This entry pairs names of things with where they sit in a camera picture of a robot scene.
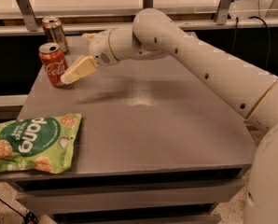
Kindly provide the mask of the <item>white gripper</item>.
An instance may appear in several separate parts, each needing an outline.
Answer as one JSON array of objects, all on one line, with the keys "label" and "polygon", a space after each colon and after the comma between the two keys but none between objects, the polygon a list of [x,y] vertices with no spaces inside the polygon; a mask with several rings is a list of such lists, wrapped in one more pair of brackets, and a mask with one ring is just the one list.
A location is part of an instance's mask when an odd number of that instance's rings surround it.
[{"label": "white gripper", "polygon": [[61,75],[61,82],[72,84],[94,73],[98,64],[101,66],[118,64],[118,60],[110,48],[110,35],[111,30],[83,34],[82,38],[89,44],[91,56],[81,55],[76,58],[72,65]]}]

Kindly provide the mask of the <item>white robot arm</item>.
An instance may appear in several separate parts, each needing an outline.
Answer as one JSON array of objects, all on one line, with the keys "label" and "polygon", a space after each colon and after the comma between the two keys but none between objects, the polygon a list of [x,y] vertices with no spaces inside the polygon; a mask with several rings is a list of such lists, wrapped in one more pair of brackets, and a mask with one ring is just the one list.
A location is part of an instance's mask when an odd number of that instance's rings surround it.
[{"label": "white robot arm", "polygon": [[250,171],[243,224],[278,224],[278,76],[185,33],[155,8],[138,12],[130,28],[83,37],[90,54],[74,61],[63,83],[123,60],[167,54],[265,133]]}]

